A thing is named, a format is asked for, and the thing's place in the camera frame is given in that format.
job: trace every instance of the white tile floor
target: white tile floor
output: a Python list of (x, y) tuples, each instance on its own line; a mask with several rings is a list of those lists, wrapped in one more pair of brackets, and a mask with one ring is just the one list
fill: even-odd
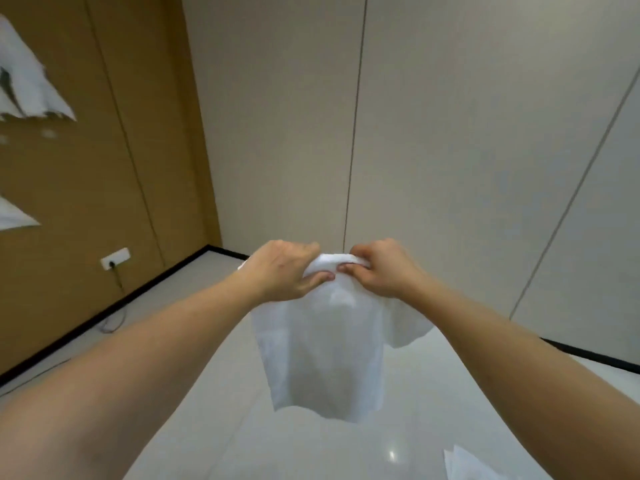
[[(129, 305), (127, 324), (231, 273), (207, 253)], [(112, 320), (118, 320), (119, 312)], [(104, 336), (85, 333), (0, 394)], [(640, 402), (640, 376), (579, 359)], [(127, 475), (133, 479), (445, 480), (442, 450), (459, 444), (498, 471), (548, 479), (484, 398), (439, 331), (385, 351), (383, 408), (359, 425), (300, 408), (273, 412), (251, 323), (243, 320)], [(0, 399), (2, 402), (10, 396)]]

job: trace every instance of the person's right hand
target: person's right hand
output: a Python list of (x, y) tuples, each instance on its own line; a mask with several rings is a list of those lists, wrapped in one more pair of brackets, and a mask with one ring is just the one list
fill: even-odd
[(371, 268), (341, 264), (338, 272), (353, 276), (365, 289), (380, 296), (410, 301), (411, 295), (429, 279), (394, 239), (356, 244), (351, 254), (368, 260)]

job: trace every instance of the brown wall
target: brown wall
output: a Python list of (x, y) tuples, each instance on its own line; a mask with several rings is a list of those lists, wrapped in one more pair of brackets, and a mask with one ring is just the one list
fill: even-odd
[[(118, 267), (130, 292), (207, 242), (220, 243), (212, 189), (194, 170), (185, 110), (193, 80), (178, 79), (184, 67), (172, 44), (189, 49), (168, 32), (169, 17), (181, 13), (165, 7), (163, 0), (3, 0), (2, 13), (77, 122), (0, 123), (8, 138), (0, 193), (42, 224), (0, 232), (0, 373), (120, 298), (100, 258), (130, 249)], [(43, 138), (44, 128), (57, 138)]]

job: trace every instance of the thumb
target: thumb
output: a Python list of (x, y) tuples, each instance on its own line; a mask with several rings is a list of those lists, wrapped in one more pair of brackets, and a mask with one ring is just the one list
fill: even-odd
[(300, 284), (300, 291), (302, 291), (302, 296), (309, 293), (311, 290), (315, 290), (322, 283), (326, 283), (327, 281), (333, 281), (335, 279), (335, 275), (330, 273), (329, 271), (318, 271), (314, 274), (309, 274)]
[(373, 271), (360, 264), (341, 264), (338, 266), (338, 271), (353, 276), (363, 286), (373, 279)]

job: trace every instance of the person's left hand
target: person's left hand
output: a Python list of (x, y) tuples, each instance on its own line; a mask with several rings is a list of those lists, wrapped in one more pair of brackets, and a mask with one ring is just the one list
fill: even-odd
[(320, 244), (269, 241), (244, 263), (237, 273), (255, 287), (261, 303), (302, 298), (335, 275), (319, 271), (302, 277), (309, 263), (320, 255)]

